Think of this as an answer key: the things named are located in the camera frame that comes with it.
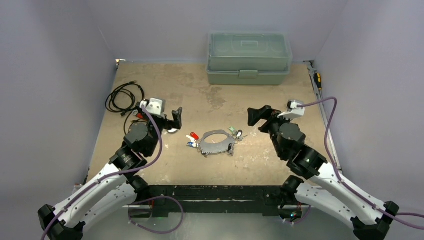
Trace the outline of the keyring with keys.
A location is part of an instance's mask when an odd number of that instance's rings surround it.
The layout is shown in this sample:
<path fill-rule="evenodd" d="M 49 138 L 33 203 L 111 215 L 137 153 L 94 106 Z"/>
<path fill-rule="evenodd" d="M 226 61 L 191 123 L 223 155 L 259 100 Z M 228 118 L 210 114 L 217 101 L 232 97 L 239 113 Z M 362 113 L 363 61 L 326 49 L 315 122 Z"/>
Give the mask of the keyring with keys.
<path fill-rule="evenodd" d="M 229 127 L 229 131 L 217 129 L 205 132 L 201 137 L 195 132 L 187 134 L 187 147 L 196 149 L 205 158 L 219 154 L 234 155 L 235 146 L 247 136 L 241 129 Z"/>

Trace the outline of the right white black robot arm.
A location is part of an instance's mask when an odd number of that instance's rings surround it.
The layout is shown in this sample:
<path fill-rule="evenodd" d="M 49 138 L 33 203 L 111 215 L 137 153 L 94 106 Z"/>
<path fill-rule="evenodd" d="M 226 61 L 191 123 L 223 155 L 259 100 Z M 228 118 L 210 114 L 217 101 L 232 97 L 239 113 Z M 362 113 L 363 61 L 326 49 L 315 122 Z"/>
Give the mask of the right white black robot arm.
<path fill-rule="evenodd" d="M 260 120 L 265 123 L 259 131 L 269 134 L 277 156 L 287 162 L 293 172 L 282 185 L 282 205 L 298 201 L 315 207 L 336 218 L 352 229 L 359 240 L 386 238 L 399 206 L 383 202 L 341 175 L 322 154 L 306 145 L 306 135 L 293 119 L 305 114 L 302 102 L 291 100 L 281 112 L 265 105 L 260 109 L 248 108 L 247 124 L 253 127 Z"/>

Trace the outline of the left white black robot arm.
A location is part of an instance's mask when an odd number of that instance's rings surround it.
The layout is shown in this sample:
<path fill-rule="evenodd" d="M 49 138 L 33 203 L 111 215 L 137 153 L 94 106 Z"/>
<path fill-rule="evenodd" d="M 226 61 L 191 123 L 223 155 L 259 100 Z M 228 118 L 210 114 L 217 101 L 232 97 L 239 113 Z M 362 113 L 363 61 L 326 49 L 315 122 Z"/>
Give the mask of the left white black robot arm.
<path fill-rule="evenodd" d="M 183 108 L 167 118 L 159 107 L 141 107 L 144 123 L 134 124 L 121 147 L 100 172 L 65 200 L 46 204 L 37 214 L 43 230 L 41 239 L 81 240 L 85 229 L 126 205 L 147 204 L 167 199 L 151 194 L 150 185 L 137 173 L 156 163 L 163 151 L 164 130 L 182 128 Z"/>

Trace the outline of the green plastic toolbox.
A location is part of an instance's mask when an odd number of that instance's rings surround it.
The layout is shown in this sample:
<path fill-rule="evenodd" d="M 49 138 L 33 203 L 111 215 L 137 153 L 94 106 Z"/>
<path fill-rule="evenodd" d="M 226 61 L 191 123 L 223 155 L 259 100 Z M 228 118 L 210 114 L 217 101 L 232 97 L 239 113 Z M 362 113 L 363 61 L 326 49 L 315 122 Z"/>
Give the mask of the green plastic toolbox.
<path fill-rule="evenodd" d="M 279 32 L 210 32 L 206 73 L 211 85 L 278 86 L 290 74 L 293 52 Z"/>

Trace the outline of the yellow black screwdriver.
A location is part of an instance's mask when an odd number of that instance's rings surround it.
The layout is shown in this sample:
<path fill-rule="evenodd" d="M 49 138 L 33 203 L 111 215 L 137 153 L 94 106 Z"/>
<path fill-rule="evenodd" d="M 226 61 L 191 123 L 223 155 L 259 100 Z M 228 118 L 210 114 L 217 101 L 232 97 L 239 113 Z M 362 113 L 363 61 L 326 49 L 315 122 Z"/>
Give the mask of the yellow black screwdriver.
<path fill-rule="evenodd" d="M 318 72 L 315 73 L 314 76 L 313 76 L 313 78 L 314 78 L 314 82 L 316 84 L 317 89 L 319 91 L 321 91 L 322 90 L 322 78 L 321 78 L 320 73 L 318 73 Z"/>

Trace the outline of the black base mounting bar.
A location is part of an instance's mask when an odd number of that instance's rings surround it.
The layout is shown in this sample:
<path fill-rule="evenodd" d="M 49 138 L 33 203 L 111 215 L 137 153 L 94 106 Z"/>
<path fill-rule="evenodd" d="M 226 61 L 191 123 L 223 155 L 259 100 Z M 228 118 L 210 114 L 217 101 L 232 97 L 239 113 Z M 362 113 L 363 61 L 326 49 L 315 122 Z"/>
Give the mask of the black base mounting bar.
<path fill-rule="evenodd" d="M 151 185 L 136 201 L 139 204 L 130 206 L 128 214 L 144 220 L 184 212 L 260 214 L 296 221 L 310 210 L 279 185 Z"/>

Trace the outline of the red handled adjustable wrench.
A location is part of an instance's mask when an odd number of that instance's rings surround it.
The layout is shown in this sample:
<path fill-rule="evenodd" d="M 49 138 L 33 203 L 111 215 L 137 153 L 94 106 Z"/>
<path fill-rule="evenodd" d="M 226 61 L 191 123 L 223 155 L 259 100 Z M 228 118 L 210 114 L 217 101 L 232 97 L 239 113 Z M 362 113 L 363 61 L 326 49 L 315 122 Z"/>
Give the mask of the red handled adjustable wrench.
<path fill-rule="evenodd" d="M 134 117 L 136 117 L 136 120 L 134 120 L 134 121 L 132 122 L 133 124 L 135 124 L 136 122 L 146 122 L 146 121 L 147 121 L 146 119 L 144 119 L 143 115 L 142 115 L 141 113 L 139 113 L 139 111 L 138 111 L 138 110 L 133 110 L 131 114 L 132 114 Z M 171 128 L 171 129 L 168 129 L 168 130 L 167 130 L 167 132 L 168 132 L 169 134 L 174 134 L 174 133 L 176 133 L 177 131 L 178 131 L 178 129 L 176 129 L 176 128 Z"/>

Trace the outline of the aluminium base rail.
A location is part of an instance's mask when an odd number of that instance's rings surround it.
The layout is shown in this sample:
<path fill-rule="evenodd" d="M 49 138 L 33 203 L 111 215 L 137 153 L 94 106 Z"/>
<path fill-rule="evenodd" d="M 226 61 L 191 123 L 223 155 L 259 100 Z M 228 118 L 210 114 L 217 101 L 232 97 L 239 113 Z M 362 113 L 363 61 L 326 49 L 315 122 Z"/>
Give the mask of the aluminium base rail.
<path fill-rule="evenodd" d="M 77 185 L 75 185 L 74 187 L 73 187 L 73 190 L 72 190 L 72 196 L 76 196 L 76 195 L 78 195 L 80 192 L 81 192 L 81 189 L 84 189 L 84 187 L 85 187 L 85 185 L 83 185 L 83 184 L 77 184 Z"/>

